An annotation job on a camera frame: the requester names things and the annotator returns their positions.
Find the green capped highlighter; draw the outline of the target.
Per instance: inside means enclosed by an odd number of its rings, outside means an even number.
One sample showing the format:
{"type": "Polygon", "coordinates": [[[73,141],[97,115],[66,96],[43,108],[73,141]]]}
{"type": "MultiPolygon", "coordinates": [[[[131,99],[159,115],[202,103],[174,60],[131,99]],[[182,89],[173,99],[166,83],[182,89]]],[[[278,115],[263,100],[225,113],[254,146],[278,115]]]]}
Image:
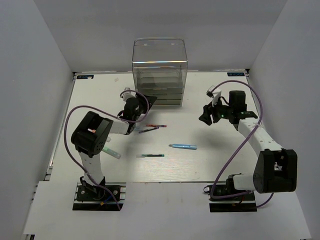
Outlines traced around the green capped highlighter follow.
{"type": "Polygon", "coordinates": [[[120,153],[118,153],[118,152],[116,152],[116,151],[114,151],[114,150],[112,150],[112,149],[110,149],[110,148],[108,148],[106,146],[102,149],[102,151],[104,153],[112,156],[113,158],[118,159],[118,160],[121,158],[121,154],[120,153]]]}

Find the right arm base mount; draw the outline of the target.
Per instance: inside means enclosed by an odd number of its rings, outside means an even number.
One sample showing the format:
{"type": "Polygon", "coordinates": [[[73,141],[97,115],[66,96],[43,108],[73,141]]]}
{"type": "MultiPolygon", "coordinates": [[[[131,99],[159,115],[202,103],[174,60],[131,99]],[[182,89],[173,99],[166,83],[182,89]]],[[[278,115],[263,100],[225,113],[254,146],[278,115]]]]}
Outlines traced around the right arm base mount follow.
{"type": "Polygon", "coordinates": [[[257,211],[256,198],[253,192],[236,197],[213,199],[210,196],[211,188],[212,185],[203,188],[203,193],[209,197],[209,211],[211,213],[249,213],[257,211]]]}

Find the clear acrylic drawer organizer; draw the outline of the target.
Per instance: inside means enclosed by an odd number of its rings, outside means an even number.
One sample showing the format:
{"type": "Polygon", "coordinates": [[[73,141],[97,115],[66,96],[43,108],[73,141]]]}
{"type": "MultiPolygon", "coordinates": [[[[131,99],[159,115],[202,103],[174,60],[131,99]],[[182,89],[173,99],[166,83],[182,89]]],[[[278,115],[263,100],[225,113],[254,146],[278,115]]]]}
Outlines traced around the clear acrylic drawer organizer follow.
{"type": "Polygon", "coordinates": [[[183,39],[136,39],[131,66],[136,91],[157,97],[154,104],[158,106],[182,105],[188,73],[188,57],[183,39]]]}

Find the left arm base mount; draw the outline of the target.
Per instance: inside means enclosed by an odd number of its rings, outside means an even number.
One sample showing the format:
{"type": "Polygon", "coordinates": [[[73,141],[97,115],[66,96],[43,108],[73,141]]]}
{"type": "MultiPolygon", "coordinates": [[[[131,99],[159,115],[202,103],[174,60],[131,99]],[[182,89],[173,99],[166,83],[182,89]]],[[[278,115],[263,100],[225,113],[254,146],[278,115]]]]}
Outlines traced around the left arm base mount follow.
{"type": "Polygon", "coordinates": [[[117,212],[124,205],[126,198],[126,184],[112,183],[105,186],[114,195],[119,208],[109,192],[102,190],[102,196],[95,195],[86,189],[80,182],[77,183],[72,210],[73,211],[99,211],[117,212]]]}

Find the green black gel pen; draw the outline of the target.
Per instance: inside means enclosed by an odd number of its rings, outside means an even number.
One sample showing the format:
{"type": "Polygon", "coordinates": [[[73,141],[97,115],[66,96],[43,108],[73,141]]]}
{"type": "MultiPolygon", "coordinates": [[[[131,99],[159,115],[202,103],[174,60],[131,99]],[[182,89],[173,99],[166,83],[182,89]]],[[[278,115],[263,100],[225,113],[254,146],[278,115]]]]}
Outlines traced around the green black gel pen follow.
{"type": "Polygon", "coordinates": [[[138,154],[136,155],[137,158],[163,158],[165,157],[164,154],[138,154]]]}

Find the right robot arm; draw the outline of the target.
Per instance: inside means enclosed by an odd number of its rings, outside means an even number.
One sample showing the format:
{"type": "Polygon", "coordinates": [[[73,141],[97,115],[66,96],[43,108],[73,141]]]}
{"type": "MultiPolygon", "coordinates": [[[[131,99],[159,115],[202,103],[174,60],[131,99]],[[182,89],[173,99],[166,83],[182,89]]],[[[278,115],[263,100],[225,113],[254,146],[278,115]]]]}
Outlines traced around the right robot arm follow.
{"type": "Polygon", "coordinates": [[[246,94],[241,90],[229,92],[229,101],[223,104],[221,90],[208,90],[211,103],[203,107],[199,120],[210,126],[219,120],[228,120],[244,136],[257,155],[252,173],[228,176],[223,190],[210,187],[211,199],[233,199],[254,191],[265,193],[294,192],[297,188],[298,155],[292,149],[278,144],[263,128],[258,116],[247,110],[246,94]]]}

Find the purple gel pen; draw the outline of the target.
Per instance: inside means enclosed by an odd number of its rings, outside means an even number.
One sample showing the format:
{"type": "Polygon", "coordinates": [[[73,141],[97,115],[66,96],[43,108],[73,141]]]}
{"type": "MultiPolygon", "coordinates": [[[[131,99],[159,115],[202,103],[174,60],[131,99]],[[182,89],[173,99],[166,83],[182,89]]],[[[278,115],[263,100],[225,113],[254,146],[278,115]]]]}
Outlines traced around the purple gel pen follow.
{"type": "Polygon", "coordinates": [[[159,127],[153,127],[153,128],[141,130],[138,133],[139,134],[143,134],[143,133],[147,133],[147,132],[150,132],[150,131],[155,131],[155,130],[158,130],[158,129],[159,129],[159,127]]]}

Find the red gel pen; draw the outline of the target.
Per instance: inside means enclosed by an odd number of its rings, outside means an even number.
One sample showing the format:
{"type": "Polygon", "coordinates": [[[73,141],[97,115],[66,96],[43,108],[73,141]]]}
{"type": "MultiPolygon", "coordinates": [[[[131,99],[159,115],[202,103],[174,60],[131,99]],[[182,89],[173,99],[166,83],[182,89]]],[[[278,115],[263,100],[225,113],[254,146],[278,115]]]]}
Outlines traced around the red gel pen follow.
{"type": "Polygon", "coordinates": [[[166,128],[167,125],[165,124],[146,124],[146,127],[152,127],[152,128],[166,128]]]}

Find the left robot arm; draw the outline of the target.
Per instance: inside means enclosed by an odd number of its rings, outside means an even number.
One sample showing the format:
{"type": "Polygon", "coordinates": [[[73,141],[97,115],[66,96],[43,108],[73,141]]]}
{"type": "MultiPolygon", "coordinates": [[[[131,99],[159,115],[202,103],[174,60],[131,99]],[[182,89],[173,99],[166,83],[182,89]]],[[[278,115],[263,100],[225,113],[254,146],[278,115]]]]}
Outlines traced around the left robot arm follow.
{"type": "Polygon", "coordinates": [[[110,134],[130,135],[136,123],[142,121],[157,100],[156,96],[140,93],[132,95],[128,90],[120,95],[125,102],[117,116],[106,118],[88,111],[71,135],[71,143],[81,158],[84,168],[82,184],[89,186],[88,193],[99,200],[105,196],[105,176],[101,168],[100,153],[110,134]]]}

